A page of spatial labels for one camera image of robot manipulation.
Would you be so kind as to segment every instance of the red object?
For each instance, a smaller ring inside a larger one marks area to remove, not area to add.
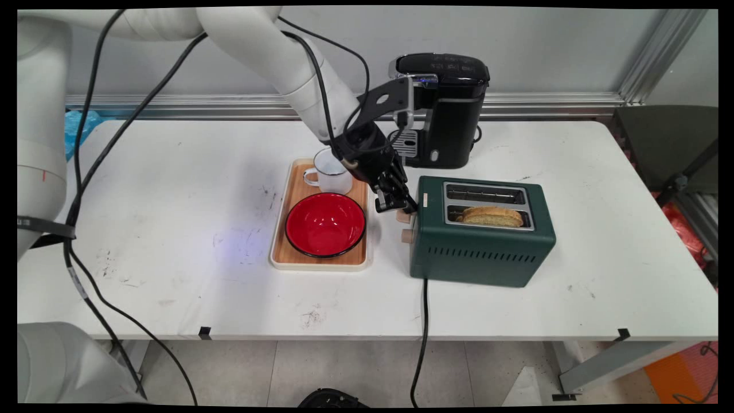
[[[670,221],[670,225],[673,226],[675,232],[678,233],[678,236],[683,241],[683,244],[686,244],[688,252],[691,253],[693,258],[696,260],[696,263],[698,263],[698,266],[701,269],[705,268],[706,261],[703,259],[705,248],[703,247],[703,243],[701,242],[701,240],[698,239],[696,233],[688,224],[686,217],[684,217],[683,214],[680,213],[678,207],[675,206],[675,204],[673,204],[672,202],[669,202],[665,204],[665,206],[663,206],[663,213],[668,218],[668,221]]]
[[[364,211],[350,197],[317,193],[303,198],[288,213],[286,237],[308,256],[333,258],[362,240],[366,224]]]

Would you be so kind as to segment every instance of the toaster slot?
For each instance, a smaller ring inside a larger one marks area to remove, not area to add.
[[[528,214],[527,212],[521,209],[514,209],[515,211],[517,211],[517,213],[520,214],[520,217],[523,219],[523,225],[520,227],[481,225],[481,224],[476,224],[476,223],[457,222],[457,218],[460,217],[462,213],[464,212],[464,209],[467,209],[467,208],[470,208],[470,207],[463,206],[463,205],[449,205],[448,207],[446,207],[446,217],[448,218],[448,221],[456,225],[480,226],[483,228],[522,229],[522,230],[529,230],[533,228],[532,222],[530,221],[530,214]]]
[[[524,205],[525,193],[521,189],[466,184],[447,184],[446,197],[459,201],[492,202],[495,204]]]

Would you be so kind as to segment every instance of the power cord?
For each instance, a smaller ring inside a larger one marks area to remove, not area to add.
[[[717,353],[716,350],[714,350],[711,347],[711,342],[708,342],[705,345],[702,345],[699,353],[701,354],[701,356],[705,356],[709,351],[714,356],[716,356],[716,359],[719,358],[719,353]],[[708,394],[706,395],[706,397],[704,397],[701,400],[693,400],[692,398],[686,395],[681,395],[681,394],[676,393],[673,395],[673,398],[680,404],[688,404],[688,403],[684,403],[683,400],[681,399],[686,399],[690,401],[691,403],[695,403],[695,404],[704,404],[708,401],[709,398],[711,398],[711,396],[713,396],[713,390],[716,388],[717,384],[719,384],[719,368],[718,367],[716,368],[716,378],[713,380],[713,384],[711,385],[711,388],[708,390]]]
[[[475,140],[471,141],[471,148],[469,148],[469,152],[471,152],[472,149],[474,149],[474,144],[482,140],[482,128],[479,127],[479,125],[476,126],[476,130],[479,131],[479,136],[476,137]]]
[[[76,178],[77,194],[79,194],[79,191],[81,190],[81,171],[80,171],[80,166],[79,166],[79,144],[81,142],[81,133],[84,130],[84,122],[87,119],[87,113],[89,112],[90,103],[92,101],[92,94],[94,93],[95,81],[97,79],[97,70],[99,67],[99,58],[102,53],[102,45],[104,44],[104,39],[107,37],[107,33],[112,28],[112,25],[115,24],[115,21],[117,21],[117,19],[124,12],[125,12],[125,9],[120,9],[117,12],[115,12],[112,15],[112,17],[107,21],[107,23],[104,25],[104,27],[102,28],[102,32],[100,33],[99,38],[97,39],[97,46],[95,47],[94,60],[92,61],[92,73],[90,75],[90,83],[89,83],[89,87],[87,88],[87,97],[84,100],[84,107],[81,111],[81,121],[79,123],[79,129],[76,132],[76,146],[74,148],[74,155],[75,155],[74,173],[75,173],[75,178]],[[67,224],[69,222],[70,222],[70,219],[69,219],[69,216],[67,216]],[[95,317],[97,317],[97,320],[99,320],[100,324],[102,324],[105,331],[107,331],[107,334],[109,334],[110,339],[112,339],[112,346],[120,349],[120,355],[122,356],[123,362],[125,363],[125,366],[127,367],[128,371],[132,375],[133,381],[135,382],[135,386],[137,388],[137,392],[139,392],[140,395],[144,399],[147,400],[148,397],[145,394],[145,390],[142,387],[142,383],[140,382],[140,379],[138,378],[138,375],[135,372],[135,369],[132,363],[130,362],[130,357],[128,357],[128,354],[125,351],[125,348],[123,348],[122,343],[117,338],[117,335],[112,330],[112,327],[110,327],[109,324],[107,323],[107,320],[105,320],[104,316],[102,316],[102,314],[99,312],[99,310],[97,309],[97,306],[95,306],[94,303],[87,296],[86,292],[84,291],[84,288],[81,286],[81,283],[79,283],[79,279],[76,276],[76,271],[74,270],[74,267],[71,264],[70,250],[71,250],[71,240],[66,239],[64,240],[64,244],[63,244],[64,263],[66,264],[66,268],[69,272],[69,275],[71,276],[72,281],[74,282],[74,285],[76,286],[77,290],[79,291],[79,294],[81,295],[86,305],[90,308],[90,310],[92,310],[92,313],[95,315]]]
[[[331,43],[334,46],[339,47],[340,49],[343,49],[343,50],[348,51],[349,53],[351,53],[351,54],[355,55],[357,58],[359,58],[359,60],[364,65],[364,67],[365,67],[365,78],[366,78],[365,98],[360,103],[360,106],[357,109],[355,109],[354,112],[352,112],[352,114],[349,116],[349,118],[347,119],[346,123],[344,124],[344,131],[343,131],[343,133],[344,133],[344,137],[345,137],[345,141],[346,141],[346,133],[347,133],[347,127],[349,126],[349,123],[352,121],[352,118],[362,109],[362,107],[365,104],[365,102],[367,102],[367,93],[369,92],[369,68],[367,67],[367,62],[365,62],[365,60],[357,52],[355,52],[355,51],[353,51],[351,49],[348,49],[347,47],[342,46],[342,45],[340,45],[339,43],[336,43],[333,40],[329,40],[329,39],[327,39],[327,38],[325,38],[323,36],[317,35],[316,33],[309,32],[308,30],[303,29],[302,27],[297,26],[297,25],[291,23],[290,21],[287,21],[286,19],[284,19],[282,17],[278,17],[278,18],[281,21],[283,21],[284,23],[288,24],[289,26],[292,26],[295,29],[300,30],[301,32],[304,32],[304,33],[307,33],[307,34],[309,34],[311,36],[317,37],[318,39],[321,39],[321,40],[323,40],[325,42]],[[319,62],[316,60],[316,56],[314,55],[313,50],[308,45],[308,43],[305,42],[305,40],[303,40],[300,36],[295,35],[294,33],[286,32],[286,31],[282,31],[282,32],[283,32],[283,34],[285,36],[287,36],[287,37],[289,37],[289,38],[297,41],[298,43],[301,44],[301,46],[303,46],[303,48],[306,50],[306,54],[308,55],[308,58],[310,59],[311,63],[313,64],[313,69],[316,72],[316,78],[319,80],[319,89],[321,91],[321,99],[324,102],[324,114],[326,116],[327,128],[329,129],[329,139],[330,139],[330,142],[332,143],[332,146],[334,146],[334,134],[333,134],[333,131],[332,131],[332,126],[331,126],[332,125],[331,124],[331,114],[329,113],[329,104],[328,104],[328,100],[327,100],[327,96],[326,96],[326,90],[324,89],[324,80],[323,80],[323,78],[321,76],[321,68],[319,67]],[[370,152],[378,152],[378,151],[381,151],[381,150],[383,150],[383,149],[391,146],[400,137],[400,135],[402,134],[403,130],[404,130],[403,128],[400,128],[397,131],[397,133],[395,133],[395,137],[393,137],[392,139],[389,139],[386,142],[386,144],[384,144],[383,146],[380,146],[379,148],[373,148],[373,149],[369,149],[369,150],[360,150],[360,149],[352,148],[352,150],[355,151],[355,152],[360,152],[360,153],[370,153]],[[481,139],[481,138],[482,138],[482,131],[479,130],[479,139]],[[423,311],[424,311],[424,315],[425,315],[425,318],[424,318],[424,326],[423,326],[423,341],[421,343],[421,352],[418,355],[418,365],[415,367],[415,375],[413,376],[413,384],[410,386],[410,401],[411,401],[411,403],[413,403],[413,407],[418,407],[418,404],[415,402],[415,386],[418,383],[418,377],[421,374],[421,367],[423,366],[423,358],[424,358],[424,355],[426,353],[426,342],[428,341],[428,279],[424,279],[424,281],[423,281],[423,309],[424,309]]]
[[[415,402],[415,385],[418,384],[418,377],[421,375],[423,356],[426,353],[426,342],[428,341],[428,279],[423,279],[423,316],[423,340],[421,341],[421,352],[418,354],[418,364],[415,366],[413,384],[410,385],[410,402],[415,408],[418,408],[418,404]]]
[[[107,146],[102,151],[102,153],[97,157],[97,159],[92,164],[92,167],[87,171],[87,175],[84,177],[84,181],[81,180],[81,172],[80,172],[80,165],[79,165],[79,146],[81,141],[81,131],[84,128],[84,122],[87,118],[87,112],[89,110],[89,106],[91,104],[92,95],[94,92],[94,84],[97,76],[97,67],[99,65],[99,59],[101,55],[101,49],[102,49],[102,43],[104,42],[104,38],[107,35],[107,32],[109,31],[109,28],[112,26],[112,24],[125,12],[124,9],[118,10],[112,18],[110,18],[107,25],[104,27],[102,33],[100,33],[100,37],[97,43],[97,49],[95,50],[95,56],[94,60],[92,62],[92,74],[90,79],[90,87],[87,90],[87,97],[84,101],[84,110],[81,117],[81,122],[79,124],[79,130],[77,131],[76,135],[76,146],[74,148],[74,171],[76,173],[76,184],[77,184],[77,193],[74,198],[74,201],[71,205],[71,208],[69,209],[69,213],[67,215],[67,224],[68,225],[76,225],[76,221],[79,218],[79,210],[81,207],[81,197],[84,194],[84,191],[87,188],[87,185],[89,185],[90,180],[92,179],[92,176],[99,168],[100,164],[104,159],[106,158],[107,154],[112,150],[112,147],[115,145],[115,143],[120,139],[120,136],[124,133],[124,131],[130,126],[130,124],[138,117],[138,115],[143,111],[143,109],[150,103],[150,101],[153,100],[153,98],[160,92],[163,87],[171,80],[173,75],[178,71],[181,64],[184,62],[184,60],[188,57],[188,55],[191,53],[191,50],[201,42],[201,40],[204,40],[207,37],[206,33],[202,33],[199,37],[195,38],[183,51],[183,54],[178,58],[176,63],[174,64],[173,68],[167,73],[167,75],[161,80],[160,83],[146,96],[146,98],[141,102],[138,107],[135,109],[133,114],[130,116],[130,118],[117,130],[114,137],[110,140],[109,143],[107,143]],[[181,374],[184,376],[183,378],[186,380],[186,384],[189,386],[189,391],[191,392],[192,399],[194,401],[194,405],[198,406],[198,402],[196,399],[196,394],[194,392],[194,388],[191,384],[191,381],[189,380],[188,375],[186,374],[186,371],[184,370],[183,366],[181,366],[181,363],[178,361],[178,359],[173,355],[171,350],[156,336],[154,336],[147,328],[145,328],[140,322],[135,320],[132,316],[128,315],[124,311],[118,309],[116,306],[113,306],[110,302],[108,302],[103,296],[101,291],[99,290],[99,287],[97,283],[95,282],[94,278],[92,277],[91,273],[87,270],[87,268],[84,266],[84,264],[81,262],[81,260],[77,257],[77,255],[74,253],[73,247],[72,247],[72,241],[66,240],[64,241],[64,260],[67,266],[67,269],[69,270],[69,274],[72,277],[72,280],[74,284],[76,285],[77,289],[79,290],[79,293],[81,294],[82,298],[84,299],[84,302],[87,303],[88,307],[92,310],[92,312],[95,314],[97,319],[102,323],[104,328],[107,330],[107,333],[112,338],[112,342],[114,346],[117,346],[120,349],[120,354],[123,357],[123,360],[125,361],[125,364],[130,370],[131,375],[133,376],[133,379],[135,381],[135,384],[137,385],[138,390],[140,391],[140,395],[143,398],[147,399],[147,395],[145,394],[145,391],[142,387],[142,384],[140,383],[140,380],[135,372],[135,369],[132,367],[132,363],[130,363],[130,359],[125,352],[125,349],[123,348],[122,344],[120,343],[119,339],[117,338],[117,335],[113,332],[112,328],[109,326],[107,321],[104,319],[102,314],[97,310],[96,306],[92,301],[87,297],[86,292],[84,291],[84,288],[81,286],[81,283],[79,283],[79,279],[76,276],[76,271],[73,269],[73,266],[71,264],[71,258],[74,259],[76,264],[82,269],[84,274],[89,279],[90,283],[92,284],[92,287],[95,290],[95,293],[97,294],[97,297],[102,301],[103,304],[108,306],[110,309],[116,311],[117,313],[121,314],[123,317],[127,318],[128,320],[135,323],[136,326],[140,327],[148,336],[150,336],[153,341],[158,343],[163,349],[171,356],[174,363],[178,367],[178,369],[181,371]]]

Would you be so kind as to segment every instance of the blue plastic bag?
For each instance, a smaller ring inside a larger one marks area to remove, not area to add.
[[[103,118],[97,112],[90,110],[87,112],[87,120],[84,122],[84,130],[81,131],[81,142],[87,140],[87,136],[92,130],[104,121],[113,118]],[[64,116],[64,146],[66,147],[66,161],[68,162],[74,156],[74,143],[76,142],[76,132],[79,130],[79,122],[81,121],[81,112],[74,110],[66,112]]]

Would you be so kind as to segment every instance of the wall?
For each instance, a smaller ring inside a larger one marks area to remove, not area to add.
[[[611,92],[661,17],[660,10],[472,6],[286,6],[283,17],[361,53],[373,85],[386,82],[400,54],[450,52],[488,66],[493,92]],[[86,91],[97,33],[73,29],[69,94]],[[316,40],[344,81],[363,89],[361,64]],[[105,42],[97,94],[147,93],[186,42]],[[253,72],[204,40],[164,94],[275,93]]]
[[[706,12],[645,104],[719,106],[718,10]]]

